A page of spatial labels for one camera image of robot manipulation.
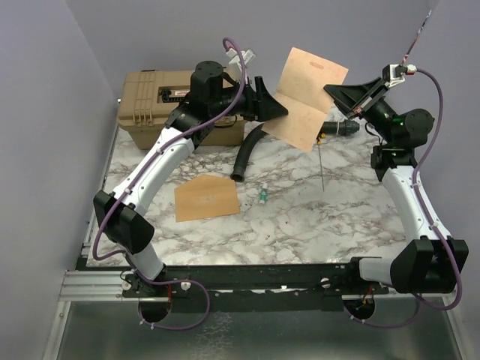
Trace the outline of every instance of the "paper sheet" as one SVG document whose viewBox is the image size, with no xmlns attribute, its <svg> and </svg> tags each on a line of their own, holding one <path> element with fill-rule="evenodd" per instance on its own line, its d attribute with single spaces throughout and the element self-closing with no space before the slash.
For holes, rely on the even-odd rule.
<svg viewBox="0 0 480 360">
<path fill-rule="evenodd" d="M 201 175 L 178 186 L 174 192 L 178 223 L 240 212 L 236 185 L 229 178 Z"/>
<path fill-rule="evenodd" d="M 293 47 L 274 95 L 289 115 L 267 121 L 262 129 L 310 152 L 333 104 L 323 86 L 341 84 L 347 73 L 345 67 Z"/>
</svg>

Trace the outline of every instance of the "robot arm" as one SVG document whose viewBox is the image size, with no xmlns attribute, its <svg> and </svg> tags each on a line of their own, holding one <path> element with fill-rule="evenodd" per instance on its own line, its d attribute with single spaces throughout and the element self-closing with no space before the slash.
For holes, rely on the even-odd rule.
<svg viewBox="0 0 480 360">
<path fill-rule="evenodd" d="M 355 259 L 360 277 L 388 284 L 399 293 L 450 293 L 456 278 L 442 239 L 451 248 L 460 270 L 468 247 L 464 240 L 453 239 L 440 222 L 415 170 L 414 149 L 427 142 L 434 118 L 424 109 L 399 115 L 384 99 L 391 87 L 404 81 L 405 74 L 415 72 L 412 65 L 392 64 L 372 82 L 326 85 L 324 89 L 347 118 L 365 119 L 386 141 L 385 145 L 373 147 L 371 166 L 393 199 L 406 237 L 411 240 L 395 259 Z"/>
<path fill-rule="evenodd" d="M 232 86 L 224 88 L 224 80 Z M 103 227 L 109 239 L 124 249 L 127 258 L 149 280 L 158 277 L 164 264 L 151 244 L 155 229 L 143 216 L 172 171 L 213 130 L 213 123 L 206 123 L 221 114 L 239 114 L 258 122 L 288 114 L 266 90 L 261 76 L 255 78 L 255 91 L 248 79 L 245 83 L 239 96 L 239 84 L 220 64 L 199 63 L 190 78 L 190 92 L 169 114 L 150 152 L 112 193 L 101 190 L 95 195 L 94 210 L 100 229 Z"/>
</svg>

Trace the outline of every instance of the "black corrugated tube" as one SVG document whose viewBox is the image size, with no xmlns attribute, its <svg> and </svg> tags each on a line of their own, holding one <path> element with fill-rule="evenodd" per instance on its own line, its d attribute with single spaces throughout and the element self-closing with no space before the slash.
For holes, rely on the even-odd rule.
<svg viewBox="0 0 480 360">
<path fill-rule="evenodd" d="M 245 180 L 245 170 L 247 169 L 248 159 L 255 145 L 260 139 L 262 139 L 267 133 L 262 130 L 263 124 L 255 127 L 243 140 L 243 143 L 238 150 L 235 165 L 233 165 L 233 171 L 230 178 L 235 182 L 243 182 Z"/>
<path fill-rule="evenodd" d="M 233 165 L 233 171 L 230 178 L 235 182 L 245 181 L 245 170 L 247 169 L 248 159 L 255 148 L 255 145 L 260 139 L 262 139 L 267 133 L 262 130 L 263 124 L 255 127 L 243 140 L 243 143 L 238 150 L 235 165 Z M 320 133 L 328 135 L 342 135 L 349 136 L 356 133 L 360 129 L 358 122 L 353 120 L 344 120 L 340 123 L 336 121 L 326 121 L 323 123 Z"/>
</svg>

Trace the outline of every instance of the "white marble table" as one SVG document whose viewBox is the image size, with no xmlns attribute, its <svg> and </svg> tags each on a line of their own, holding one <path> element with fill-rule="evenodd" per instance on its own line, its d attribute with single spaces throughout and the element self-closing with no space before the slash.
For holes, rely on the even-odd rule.
<svg viewBox="0 0 480 360">
<path fill-rule="evenodd" d="M 328 121 L 341 118 L 333 109 Z M 255 124 L 249 124 L 247 131 Z M 200 174 L 229 177 L 238 147 L 200 147 L 173 172 L 146 215 L 154 248 L 167 265 L 332 263 L 353 256 L 395 257 L 407 244 L 385 188 L 370 168 L 377 139 L 363 129 L 330 136 L 322 146 L 325 192 L 317 148 L 306 154 L 267 136 L 237 184 L 240 214 L 176 223 L 173 189 Z M 118 132 L 105 191 L 110 192 L 145 155 Z M 259 204 L 262 183 L 268 199 Z M 116 246 L 102 235 L 99 254 Z M 122 256 L 88 266 L 126 266 Z"/>
</svg>

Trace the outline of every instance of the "small vial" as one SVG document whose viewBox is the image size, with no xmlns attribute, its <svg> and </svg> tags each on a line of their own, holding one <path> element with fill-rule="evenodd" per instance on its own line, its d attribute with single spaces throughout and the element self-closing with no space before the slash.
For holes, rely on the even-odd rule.
<svg viewBox="0 0 480 360">
<path fill-rule="evenodd" d="M 262 185 L 262 190 L 260 191 L 260 204 L 265 204 L 265 201 L 267 200 L 267 189 L 269 188 L 269 185 L 264 182 Z"/>
</svg>

